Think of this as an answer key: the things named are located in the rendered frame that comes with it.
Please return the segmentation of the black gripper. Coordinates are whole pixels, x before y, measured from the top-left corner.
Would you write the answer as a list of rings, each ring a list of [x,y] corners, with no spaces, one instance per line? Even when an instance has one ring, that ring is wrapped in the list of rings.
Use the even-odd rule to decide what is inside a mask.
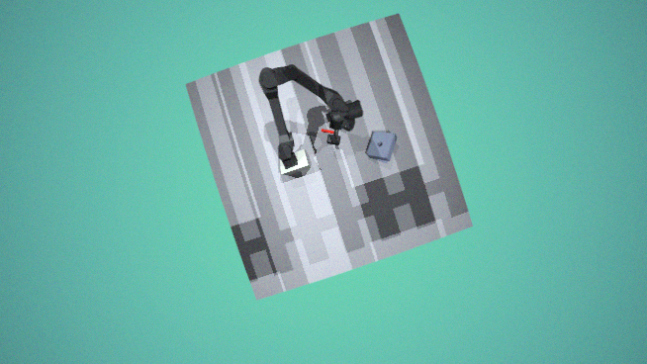
[[[339,130],[341,130],[341,129],[342,129],[342,128],[340,129],[340,127],[342,127],[342,125],[343,125],[343,124],[340,124],[340,125],[338,125],[338,126],[337,126],[337,125],[334,125],[334,124],[330,121],[330,123],[329,123],[329,127],[330,127],[330,128],[332,128],[332,129],[334,129],[334,132],[333,132],[333,135],[327,135],[327,141],[326,141],[327,143],[330,143],[330,144],[336,144],[336,145],[339,145],[339,144],[340,144],[340,136],[338,135],[338,132],[339,132]],[[337,134],[336,134],[336,133],[337,133]]]

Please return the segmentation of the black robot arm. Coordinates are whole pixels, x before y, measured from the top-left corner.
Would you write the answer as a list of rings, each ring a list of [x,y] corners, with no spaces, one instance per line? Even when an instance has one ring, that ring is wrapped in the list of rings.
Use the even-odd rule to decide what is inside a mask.
[[[309,75],[298,69],[296,65],[290,64],[272,69],[264,67],[260,72],[259,85],[269,100],[279,136],[278,158],[284,164],[285,169],[298,165],[298,159],[293,151],[293,146],[295,145],[292,132],[287,131],[282,115],[278,86],[292,80],[319,96],[332,109],[332,112],[326,114],[327,120],[337,126],[343,124],[340,129],[353,130],[354,119],[363,117],[363,109],[359,100],[346,104],[337,91],[321,86]]]

